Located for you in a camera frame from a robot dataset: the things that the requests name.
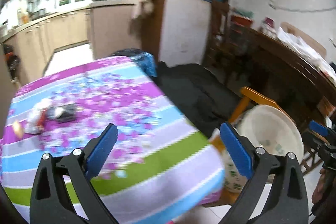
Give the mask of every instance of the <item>bucket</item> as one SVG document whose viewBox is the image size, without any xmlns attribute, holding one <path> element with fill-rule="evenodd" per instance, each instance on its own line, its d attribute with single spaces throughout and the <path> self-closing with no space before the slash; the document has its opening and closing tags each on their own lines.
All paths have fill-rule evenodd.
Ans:
<svg viewBox="0 0 336 224">
<path fill-rule="evenodd" d="M 289 116 L 274 107 L 253 107 L 238 125 L 237 132 L 247 137 L 254 147 L 264 147 L 269 154 L 285 156 L 288 152 L 293 152 L 299 163 L 303 160 L 304 148 L 298 129 Z M 223 160 L 225 187 L 230 192 L 239 193 L 247 179 L 239 174 L 226 150 L 223 152 Z M 273 178 L 274 175 L 269 175 L 268 182 L 272 183 Z"/>
</svg>

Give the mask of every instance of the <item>striped tablecloth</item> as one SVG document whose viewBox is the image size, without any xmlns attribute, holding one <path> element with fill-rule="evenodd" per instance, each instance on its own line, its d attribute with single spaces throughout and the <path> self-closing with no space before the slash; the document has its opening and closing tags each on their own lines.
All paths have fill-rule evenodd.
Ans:
<svg viewBox="0 0 336 224">
<path fill-rule="evenodd" d="M 12 123 L 25 128 L 29 111 L 43 98 L 54 105 L 75 102 L 76 121 L 47 121 L 41 135 L 18 140 Z M 91 183 L 120 223 L 165 224 L 221 189 L 217 151 L 129 58 L 110 57 L 25 85 L 12 100 L 2 141 L 2 185 L 27 221 L 42 154 L 67 155 L 108 123 L 118 127 L 118 141 Z M 85 217 L 65 180 L 77 213 Z"/>
</svg>

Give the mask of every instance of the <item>green stripe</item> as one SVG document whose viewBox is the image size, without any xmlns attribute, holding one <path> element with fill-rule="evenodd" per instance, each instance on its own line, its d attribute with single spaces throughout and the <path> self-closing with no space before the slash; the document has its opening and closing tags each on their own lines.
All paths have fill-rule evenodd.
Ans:
<svg viewBox="0 0 336 224">
<path fill-rule="evenodd" d="M 127 178 L 118 178 L 114 174 L 111 174 L 110 180 L 97 177 L 92 179 L 91 183 L 99 195 L 111 195 L 168 170 L 192 156 L 206 145 L 208 145 L 208 142 L 204 135 L 196 132 L 173 145 L 145 157 L 144 164 L 131 163 L 127 165 L 125 170 Z M 72 184 L 67 183 L 66 186 L 71 201 L 78 203 L 79 200 Z M 31 188 L 17 189 L 5 187 L 5 191 L 13 203 L 29 206 Z"/>
</svg>

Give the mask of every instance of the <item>metal screw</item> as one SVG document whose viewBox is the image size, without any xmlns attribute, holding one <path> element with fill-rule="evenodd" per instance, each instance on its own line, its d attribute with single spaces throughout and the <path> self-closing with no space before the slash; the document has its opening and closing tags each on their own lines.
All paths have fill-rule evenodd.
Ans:
<svg viewBox="0 0 336 224">
<path fill-rule="evenodd" d="M 289 158 L 291 158 L 292 160 L 295 159 L 295 154 L 293 152 L 289 152 L 288 153 Z"/>
<path fill-rule="evenodd" d="M 50 154 L 45 153 L 45 154 L 43 154 L 42 159 L 47 160 L 49 157 L 50 157 Z"/>
<path fill-rule="evenodd" d="M 72 152 L 75 156 L 79 156 L 82 153 L 82 150 L 79 148 L 76 148 L 73 152 Z"/>
<path fill-rule="evenodd" d="M 263 155 L 265 154 L 265 149 L 263 149 L 262 147 L 257 147 L 257 149 L 255 150 L 259 155 Z"/>
</svg>

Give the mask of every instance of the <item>black cloth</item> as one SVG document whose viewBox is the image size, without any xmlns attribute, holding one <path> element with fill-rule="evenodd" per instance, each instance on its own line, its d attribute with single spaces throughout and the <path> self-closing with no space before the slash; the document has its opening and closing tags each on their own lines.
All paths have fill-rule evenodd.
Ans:
<svg viewBox="0 0 336 224">
<path fill-rule="evenodd" d="M 160 62 L 152 78 L 180 111 L 207 137 L 227 121 L 240 97 L 197 64 L 168 68 Z"/>
</svg>

